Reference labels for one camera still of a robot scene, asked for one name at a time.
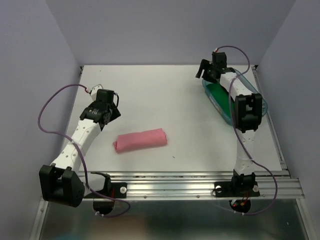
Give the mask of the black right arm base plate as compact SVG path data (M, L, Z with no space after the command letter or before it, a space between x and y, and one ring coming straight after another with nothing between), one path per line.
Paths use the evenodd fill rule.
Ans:
M217 181L214 183L215 196L217 198L242 199L243 197L259 197L258 183L233 186L231 181Z

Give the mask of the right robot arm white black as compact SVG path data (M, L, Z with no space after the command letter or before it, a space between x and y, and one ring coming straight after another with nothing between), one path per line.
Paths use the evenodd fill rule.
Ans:
M227 124L234 128L237 137L236 162L230 181L214 184L218 198L237 198L260 195L253 163L255 133L262 122L263 97L241 75L227 66L225 52L214 51L212 59L200 62L196 78L213 106Z

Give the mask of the pink t-shirt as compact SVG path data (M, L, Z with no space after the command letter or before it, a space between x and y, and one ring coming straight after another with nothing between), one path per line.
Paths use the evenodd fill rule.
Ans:
M113 142L115 151L126 153L130 151L156 148L168 144L167 135L162 128L121 134Z

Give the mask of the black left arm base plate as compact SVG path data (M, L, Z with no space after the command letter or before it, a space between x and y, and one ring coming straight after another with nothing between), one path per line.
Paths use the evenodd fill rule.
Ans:
M104 186L97 191L99 194L114 199L125 199L127 197L126 182L112 182L109 186Z

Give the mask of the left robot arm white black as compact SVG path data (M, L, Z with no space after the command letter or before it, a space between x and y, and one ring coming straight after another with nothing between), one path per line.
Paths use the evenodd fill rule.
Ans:
M45 201L78 207L85 195L85 184L78 176L84 157L103 128L121 116L117 93L96 85L88 92L92 103L81 113L72 136L62 134L68 143L50 165L39 170L42 197Z

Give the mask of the blue translucent plastic bin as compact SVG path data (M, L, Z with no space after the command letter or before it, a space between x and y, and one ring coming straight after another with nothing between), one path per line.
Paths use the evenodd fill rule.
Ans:
M259 93L258 90L242 75L239 80L253 93ZM229 108L229 98L226 90L218 83L211 83L202 79L202 86L207 97L210 99L213 106L217 109L219 114L225 120L227 124L232 126L231 113ZM264 98L262 98L262 117L268 112L268 104Z

